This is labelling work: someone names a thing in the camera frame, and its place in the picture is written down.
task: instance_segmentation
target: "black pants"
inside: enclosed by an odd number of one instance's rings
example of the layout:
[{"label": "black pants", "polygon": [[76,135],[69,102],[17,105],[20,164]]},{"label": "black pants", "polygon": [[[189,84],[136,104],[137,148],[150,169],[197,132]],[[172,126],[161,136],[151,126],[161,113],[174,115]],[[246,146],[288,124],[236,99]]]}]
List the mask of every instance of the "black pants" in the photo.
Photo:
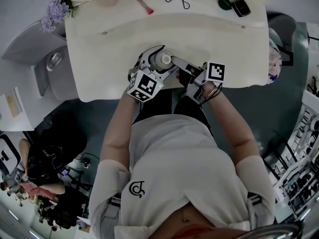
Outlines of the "black pants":
[{"label": "black pants", "polygon": [[[144,106],[134,123],[156,115],[164,114],[172,114],[171,89],[161,90],[153,99],[144,103]],[[187,96],[178,101],[174,114],[181,114],[197,119],[206,125],[210,131],[210,125],[203,110],[197,103]]]}]

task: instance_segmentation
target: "hand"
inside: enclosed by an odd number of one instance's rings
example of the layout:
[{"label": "hand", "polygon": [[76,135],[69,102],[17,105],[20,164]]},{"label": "hand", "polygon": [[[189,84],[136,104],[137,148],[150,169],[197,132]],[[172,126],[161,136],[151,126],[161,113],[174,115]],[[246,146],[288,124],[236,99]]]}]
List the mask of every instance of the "hand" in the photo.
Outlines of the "hand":
[{"label": "hand", "polygon": [[[179,70],[177,71],[176,78],[179,80]],[[206,81],[202,86],[203,92],[201,93],[201,96],[204,98],[207,98],[207,96],[213,91],[213,89],[216,87],[216,85],[213,82]]]}]

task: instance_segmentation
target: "gray floor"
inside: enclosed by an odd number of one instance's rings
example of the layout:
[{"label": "gray floor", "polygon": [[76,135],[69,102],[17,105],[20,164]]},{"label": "gray floor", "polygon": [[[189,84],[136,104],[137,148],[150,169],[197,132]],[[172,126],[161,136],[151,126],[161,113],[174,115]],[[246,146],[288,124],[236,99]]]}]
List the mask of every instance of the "gray floor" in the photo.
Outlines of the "gray floor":
[{"label": "gray floor", "polygon": [[[282,67],[281,74],[275,83],[267,86],[251,86],[243,89],[223,89],[223,93],[240,112],[250,125],[255,138],[260,144],[261,153],[264,153],[269,142],[276,141],[280,136],[289,138],[302,102],[302,94],[306,85],[308,69],[308,35],[306,24],[299,23],[294,35],[294,66]],[[106,127],[112,117],[118,101],[92,101],[83,103],[80,100],[64,102],[52,114],[72,112],[80,128],[88,137],[85,152],[99,156]],[[211,124],[212,132],[218,146],[229,155],[229,146],[223,137],[214,117],[207,107],[203,107]],[[44,121],[37,131],[48,127]],[[99,160],[86,155],[92,164],[84,169],[84,181],[93,183]],[[72,167],[82,168],[78,160]]]}]

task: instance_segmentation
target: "white table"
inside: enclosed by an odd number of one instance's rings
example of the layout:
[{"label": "white table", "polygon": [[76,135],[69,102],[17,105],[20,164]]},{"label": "white table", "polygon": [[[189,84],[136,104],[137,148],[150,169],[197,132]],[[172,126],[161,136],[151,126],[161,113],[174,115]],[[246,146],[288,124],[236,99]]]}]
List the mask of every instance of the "white table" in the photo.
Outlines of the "white table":
[{"label": "white table", "polygon": [[[183,9],[181,0],[144,1],[154,9],[152,15],[135,0],[97,0],[79,6],[76,17],[66,20],[69,55],[82,101],[118,99],[138,56],[160,44],[198,66],[206,61],[225,64],[226,88],[267,83],[268,24],[262,2],[245,0],[252,13],[239,18],[234,10],[219,8],[217,0],[187,0],[189,10]],[[180,84],[172,76],[165,87]]]}]

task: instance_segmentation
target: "green object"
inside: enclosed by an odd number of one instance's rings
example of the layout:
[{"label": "green object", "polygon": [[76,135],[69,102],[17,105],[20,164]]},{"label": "green object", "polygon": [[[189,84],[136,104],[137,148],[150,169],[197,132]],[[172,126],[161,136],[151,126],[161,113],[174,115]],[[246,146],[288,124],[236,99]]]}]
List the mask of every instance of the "green object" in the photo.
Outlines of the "green object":
[{"label": "green object", "polygon": [[231,10],[232,5],[230,0],[218,0],[218,5],[221,7],[223,10]]}]

